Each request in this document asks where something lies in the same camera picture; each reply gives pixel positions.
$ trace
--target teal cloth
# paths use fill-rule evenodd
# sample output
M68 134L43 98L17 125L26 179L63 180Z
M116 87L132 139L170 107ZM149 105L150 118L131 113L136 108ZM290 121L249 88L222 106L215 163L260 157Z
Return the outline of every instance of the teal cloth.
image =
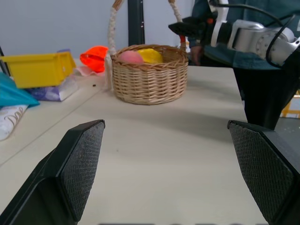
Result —
M293 13L300 9L300 1L295 0L229 0L229 4L246 4L263 9L274 16L282 17ZM210 8L207 0L195 0L192 16L201 17L209 12ZM228 22L235 22L237 19L258 22L266 25L272 22L268 16L256 11L248 9L230 8L227 16ZM296 37L300 36L300 32L296 31L298 27L300 16L296 16L293 22L288 26ZM196 45L195 40L189 38L190 47ZM225 63L233 68L243 69L277 69L267 63L267 61L260 59L253 53L243 53L233 50L228 50L225 45L218 45L217 47L205 46L205 55L218 62Z
M39 105L39 102L25 90L18 89L9 76L0 72L0 108L12 105L29 105L31 107Z

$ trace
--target yellow plastic crate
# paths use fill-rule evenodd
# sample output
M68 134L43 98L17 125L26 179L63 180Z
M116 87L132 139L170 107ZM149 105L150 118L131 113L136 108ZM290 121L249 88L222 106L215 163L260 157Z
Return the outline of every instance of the yellow plastic crate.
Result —
M58 86L76 67L70 52L2 56L18 88Z
M300 119L300 91L298 90L287 106L281 111L280 117Z

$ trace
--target yellow ball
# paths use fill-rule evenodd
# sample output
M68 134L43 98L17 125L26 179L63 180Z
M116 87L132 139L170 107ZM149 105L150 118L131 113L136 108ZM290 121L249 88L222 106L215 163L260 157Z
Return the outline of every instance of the yellow ball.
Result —
M137 51L145 63L162 63L163 56L152 48L141 49Z

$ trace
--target pink ball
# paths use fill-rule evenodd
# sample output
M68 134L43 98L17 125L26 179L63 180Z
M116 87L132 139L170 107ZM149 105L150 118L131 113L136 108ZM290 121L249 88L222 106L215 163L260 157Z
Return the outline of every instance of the pink ball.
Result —
M127 63L143 64L142 56L135 51L125 51L119 55L119 60Z

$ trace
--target white table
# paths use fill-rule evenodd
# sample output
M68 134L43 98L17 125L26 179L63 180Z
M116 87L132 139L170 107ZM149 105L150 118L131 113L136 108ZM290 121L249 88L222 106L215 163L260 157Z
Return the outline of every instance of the white table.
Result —
M65 102L29 109L0 142L0 212L68 129L104 119L97 174L79 224L266 224L226 128L229 119L245 120L233 71L188 72L187 92L168 104L121 102L92 87L99 80L90 77Z

